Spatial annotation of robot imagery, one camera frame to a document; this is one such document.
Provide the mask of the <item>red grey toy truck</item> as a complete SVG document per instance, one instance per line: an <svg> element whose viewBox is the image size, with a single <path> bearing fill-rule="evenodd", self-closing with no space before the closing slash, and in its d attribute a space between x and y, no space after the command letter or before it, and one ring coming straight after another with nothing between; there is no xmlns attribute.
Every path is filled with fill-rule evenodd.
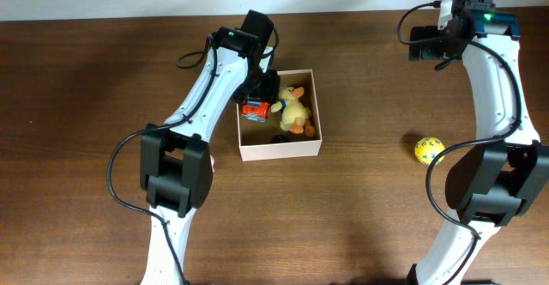
<svg viewBox="0 0 549 285"><path fill-rule="evenodd" d="M268 120L270 104L263 101L247 101L243 104L241 113L244 118L256 122Z"/></svg>

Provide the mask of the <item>yellow plush duck toy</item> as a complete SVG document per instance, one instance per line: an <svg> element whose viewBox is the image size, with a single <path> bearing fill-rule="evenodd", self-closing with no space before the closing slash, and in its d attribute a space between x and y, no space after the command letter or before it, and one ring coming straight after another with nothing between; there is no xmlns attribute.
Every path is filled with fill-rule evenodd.
<svg viewBox="0 0 549 285"><path fill-rule="evenodd" d="M280 128L283 131L314 137L317 131L311 122L312 111L299 100L304 94L303 87L282 87L278 94L278 100L270 106L270 112L281 114Z"/></svg>

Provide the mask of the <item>small black round lid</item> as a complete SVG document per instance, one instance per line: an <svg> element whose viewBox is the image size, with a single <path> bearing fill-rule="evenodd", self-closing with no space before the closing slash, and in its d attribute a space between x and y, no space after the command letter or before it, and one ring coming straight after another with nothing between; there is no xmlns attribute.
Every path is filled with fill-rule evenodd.
<svg viewBox="0 0 549 285"><path fill-rule="evenodd" d="M285 135L276 135L271 139L272 144L278 144L278 143L290 143L292 140Z"/></svg>

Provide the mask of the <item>pink cardboard box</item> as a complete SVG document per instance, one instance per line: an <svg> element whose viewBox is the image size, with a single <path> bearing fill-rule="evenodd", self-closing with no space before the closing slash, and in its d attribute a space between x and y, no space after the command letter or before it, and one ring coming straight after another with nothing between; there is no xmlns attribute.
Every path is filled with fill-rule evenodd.
<svg viewBox="0 0 549 285"><path fill-rule="evenodd" d="M320 116L317 106L317 93L313 70L285 70L279 73L282 86L303 87L301 98L305 107L312 111L311 122L316 128L314 137L296 135L280 128L281 114L275 113L266 122L251 121L243 117L241 106L237 105L238 148L242 161L263 161L293 157L316 156L323 142ZM292 141L272 144L276 135L288 136Z"/></svg>

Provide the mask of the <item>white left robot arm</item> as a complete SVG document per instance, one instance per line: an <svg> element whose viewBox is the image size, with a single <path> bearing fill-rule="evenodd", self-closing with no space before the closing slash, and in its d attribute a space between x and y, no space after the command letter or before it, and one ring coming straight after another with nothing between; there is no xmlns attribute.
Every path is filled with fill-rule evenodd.
<svg viewBox="0 0 549 285"><path fill-rule="evenodd" d="M208 196L213 169L209 141L226 104L273 103L280 78L269 68L274 23L251 10L241 27L221 27L208 37L202 72L164 125L141 137L141 188L151 213L145 284L184 284L190 224Z"/></svg>

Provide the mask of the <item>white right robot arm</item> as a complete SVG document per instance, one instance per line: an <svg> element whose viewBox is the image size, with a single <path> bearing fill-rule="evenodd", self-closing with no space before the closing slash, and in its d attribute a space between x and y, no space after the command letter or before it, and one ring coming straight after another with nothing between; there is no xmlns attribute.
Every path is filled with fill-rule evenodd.
<svg viewBox="0 0 549 285"><path fill-rule="evenodd" d="M414 27L406 45L412 61L438 70L463 63L471 84L476 137L445 182L443 225L409 284L461 284L481 247L524 215L548 180L548 148L528 114L518 58L520 28L493 0L436 0L438 23Z"/></svg>

